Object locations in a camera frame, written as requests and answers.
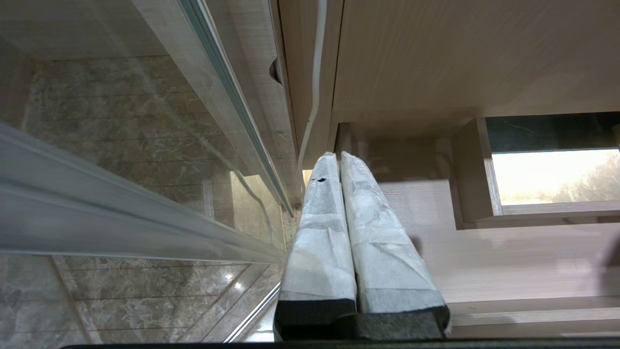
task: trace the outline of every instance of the tile grout line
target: tile grout line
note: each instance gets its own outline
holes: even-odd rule
[[[63,296],[65,298],[65,301],[68,303],[69,308],[71,309],[71,313],[73,315],[74,320],[77,320],[77,324],[79,326],[79,331],[82,333],[82,336],[84,336],[84,339],[88,342],[88,344],[93,344],[93,340],[91,338],[90,333],[86,330],[86,325],[85,323],[82,321],[82,317],[79,315],[78,309],[75,305],[75,302],[73,301],[73,297],[71,297],[70,293],[69,293],[69,289],[66,285],[66,283],[64,282],[63,277],[60,275],[60,271],[58,269],[58,266],[56,265],[56,261],[54,260],[54,258],[52,258],[52,256],[47,256],[47,261],[50,264],[55,278],[56,280],[61,284],[61,288],[63,290]]]
[[[202,319],[202,317],[205,316],[205,314],[209,310],[211,310],[211,308],[213,308],[226,293],[228,293],[230,288],[237,282],[237,280],[243,275],[243,273],[245,273],[251,266],[252,266],[251,264],[247,265],[234,279],[231,280],[230,283],[228,283],[228,285],[226,285],[224,290],[220,292],[220,294],[218,295],[218,298],[212,303],[212,305],[207,310],[205,310],[202,314],[200,314],[200,316],[196,319],[196,321],[194,321],[192,325],[188,326],[187,330],[179,336],[179,340],[183,338],[187,334],[187,332],[191,331],[191,329],[193,329],[194,326],[196,326],[196,324],[200,321],[200,319]]]
[[[209,336],[209,334],[213,331],[213,329],[215,329],[215,327],[228,315],[228,313],[234,308],[235,305],[237,305],[237,303],[241,300],[241,298],[243,298],[243,296],[246,295],[246,292],[252,287],[254,286],[254,284],[267,272],[267,269],[269,269],[269,266],[267,266],[265,268],[265,270],[263,270],[263,272],[256,278],[254,279],[254,281],[252,282],[252,284],[250,284],[247,289],[239,296],[239,298],[237,298],[237,300],[230,306],[230,308],[228,308],[226,310],[226,312],[224,313],[224,315],[222,315],[222,317],[220,317],[215,324],[212,326],[212,328],[205,334],[204,337],[202,337],[202,339],[200,340],[200,343],[202,343],[206,337]]]

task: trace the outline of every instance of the glass panel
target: glass panel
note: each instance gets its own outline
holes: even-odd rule
[[[0,46],[2,121],[284,248],[273,169],[235,142],[259,136],[223,130],[130,0],[8,2]]]
[[[493,154],[502,205],[620,200],[617,149]]]

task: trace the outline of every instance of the marble tile wall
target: marble tile wall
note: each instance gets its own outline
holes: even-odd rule
[[[150,77],[148,84],[136,63]],[[242,201],[252,199],[239,190],[221,160],[171,122],[166,115],[171,111],[247,172],[167,56],[39,62],[24,120],[15,124],[283,248],[295,225],[281,219],[264,185],[250,183],[259,196],[269,195],[265,205],[275,239],[258,231],[260,215],[248,212],[259,206]],[[0,349],[221,340],[273,288],[280,273],[278,266],[268,265],[0,256]]]
[[[0,255],[0,283],[0,348],[88,343],[49,257]]]
[[[274,342],[273,316],[277,305],[276,297],[235,342]]]
[[[272,234],[230,168],[179,120],[251,175],[169,56],[38,62],[24,131],[243,233],[282,237],[280,207],[264,184],[251,187],[274,206]],[[244,216],[258,219],[236,222]]]
[[[0,348],[221,342],[278,265],[0,255]]]
[[[231,334],[258,303],[280,282],[282,276],[281,265],[270,265],[263,275],[252,284],[240,300],[228,311],[228,316],[222,318],[202,340],[203,342],[222,342]]]
[[[93,343],[175,343],[250,267],[200,261],[56,256],[54,262]]]

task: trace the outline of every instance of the wooden panel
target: wooden panel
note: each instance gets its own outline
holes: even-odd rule
[[[360,147],[447,303],[620,295],[619,223],[458,230],[451,148],[447,138]]]
[[[472,112],[620,110],[618,15],[613,0],[345,1],[332,115],[428,136]]]
[[[504,215],[535,217],[603,217],[620,215],[620,201],[554,202],[550,204],[504,205]]]
[[[0,0],[0,8],[0,35],[39,60],[167,54],[131,0]]]
[[[34,61],[0,37],[0,120],[20,129]]]
[[[463,221],[502,215],[493,159],[484,118],[467,123],[454,136],[454,177]]]
[[[280,179],[291,201],[301,203],[297,145],[286,92],[270,74],[278,51],[269,2],[208,0],[207,5]]]
[[[300,145],[312,108],[312,58],[316,35],[317,2],[315,0],[286,0],[280,1],[279,5],[295,134],[298,145]],[[304,160],[304,169],[307,170],[314,167],[316,160],[326,150],[333,151],[334,149],[338,125],[336,120],[332,120],[331,112],[342,6],[342,0],[327,2],[327,23],[321,61],[320,104]]]
[[[450,338],[617,337],[620,320],[455,326]]]

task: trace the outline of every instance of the wooden wall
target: wooden wall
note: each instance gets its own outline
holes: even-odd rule
[[[419,137],[620,110],[619,15],[614,0],[345,1],[332,117]]]
[[[38,60],[167,54],[131,0],[0,0],[0,9],[0,36]]]
[[[293,122],[301,145],[312,108],[312,59],[316,36],[316,0],[279,1]],[[338,123],[332,118],[332,98],[340,40],[343,0],[327,2],[327,23],[321,61],[319,111],[308,141],[304,169],[312,169],[326,150],[333,151]]]

